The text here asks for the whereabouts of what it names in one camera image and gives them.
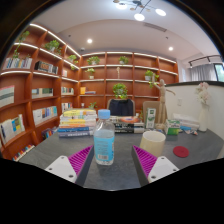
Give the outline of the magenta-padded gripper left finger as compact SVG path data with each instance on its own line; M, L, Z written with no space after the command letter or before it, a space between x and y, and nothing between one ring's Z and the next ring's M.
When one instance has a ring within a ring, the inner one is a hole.
M83 186L93 155L93 146L83 148L70 156L61 155L46 168L46 171Z

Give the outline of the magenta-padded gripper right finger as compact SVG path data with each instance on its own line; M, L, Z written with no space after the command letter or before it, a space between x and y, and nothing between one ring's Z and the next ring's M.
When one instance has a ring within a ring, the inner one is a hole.
M141 186L178 171L178 168L165 156L156 157L135 145L132 146L132 157Z

